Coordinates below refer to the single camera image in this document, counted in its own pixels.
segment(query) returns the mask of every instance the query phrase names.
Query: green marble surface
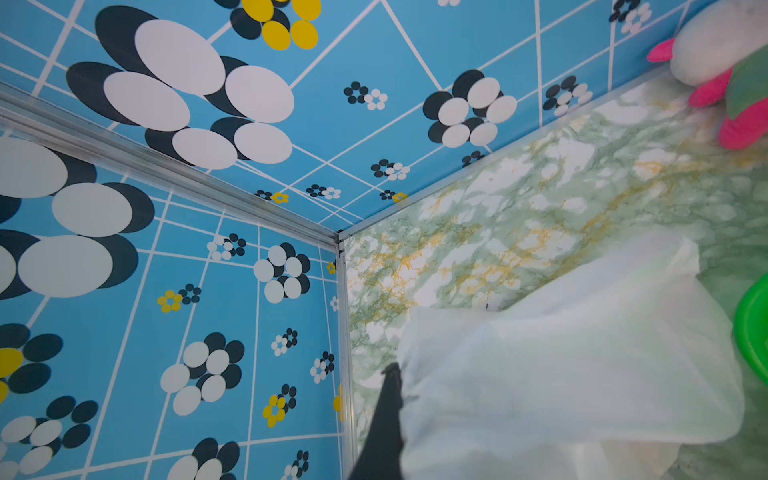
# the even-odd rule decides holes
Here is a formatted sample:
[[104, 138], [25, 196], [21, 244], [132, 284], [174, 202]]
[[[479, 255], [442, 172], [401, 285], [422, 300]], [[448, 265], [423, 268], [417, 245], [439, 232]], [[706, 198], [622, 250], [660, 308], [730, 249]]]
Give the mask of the green marble surface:
[[[359, 445], [411, 306], [504, 309], [658, 223], [699, 244], [733, 315], [768, 273], [768, 139], [723, 150], [724, 106], [692, 110], [690, 92], [663, 74], [345, 242]], [[685, 445], [665, 478], [765, 478], [768, 387], [744, 383], [742, 432]]]

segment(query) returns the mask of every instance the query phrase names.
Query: plush toy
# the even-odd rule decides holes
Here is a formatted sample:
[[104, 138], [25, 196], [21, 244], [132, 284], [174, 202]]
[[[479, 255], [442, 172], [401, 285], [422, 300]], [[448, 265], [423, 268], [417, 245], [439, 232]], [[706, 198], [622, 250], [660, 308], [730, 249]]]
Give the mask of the plush toy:
[[768, 132], [768, 0], [720, 0], [648, 55], [670, 61], [672, 75], [697, 87], [688, 104], [725, 98], [720, 144], [749, 147]]

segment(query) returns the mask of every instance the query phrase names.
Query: green plastic container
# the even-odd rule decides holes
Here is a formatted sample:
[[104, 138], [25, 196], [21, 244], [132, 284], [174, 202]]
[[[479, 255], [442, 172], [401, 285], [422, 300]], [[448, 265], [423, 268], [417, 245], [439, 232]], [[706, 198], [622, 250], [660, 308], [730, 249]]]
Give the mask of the green plastic container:
[[733, 333], [746, 362], [768, 385], [768, 275], [741, 299]]

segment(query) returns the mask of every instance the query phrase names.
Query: black object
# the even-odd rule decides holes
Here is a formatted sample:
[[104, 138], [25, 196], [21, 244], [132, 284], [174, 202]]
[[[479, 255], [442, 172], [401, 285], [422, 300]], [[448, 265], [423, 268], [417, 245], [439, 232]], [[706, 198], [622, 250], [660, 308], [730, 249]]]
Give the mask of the black object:
[[390, 363], [383, 373], [384, 384], [373, 412], [371, 429], [349, 480], [402, 480], [400, 367], [397, 363]]

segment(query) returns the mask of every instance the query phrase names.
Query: pink fabric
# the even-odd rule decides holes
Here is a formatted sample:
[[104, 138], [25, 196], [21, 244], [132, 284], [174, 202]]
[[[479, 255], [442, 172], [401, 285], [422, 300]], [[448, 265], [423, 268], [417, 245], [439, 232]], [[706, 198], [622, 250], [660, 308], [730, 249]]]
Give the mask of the pink fabric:
[[725, 73], [717, 75], [706, 84], [701, 85], [688, 98], [688, 104], [693, 108], [706, 107], [725, 98], [725, 90], [728, 89], [730, 74], [733, 69], [729, 68]]
[[672, 45], [674, 45], [674, 38], [670, 38], [667, 41], [662, 41], [659, 45], [656, 45], [653, 50], [648, 54], [648, 61], [653, 63], [659, 63], [662, 61], [672, 60]]
[[755, 143], [768, 132], [768, 98], [741, 112], [736, 120], [726, 117], [720, 128], [720, 145], [729, 150], [741, 150]]

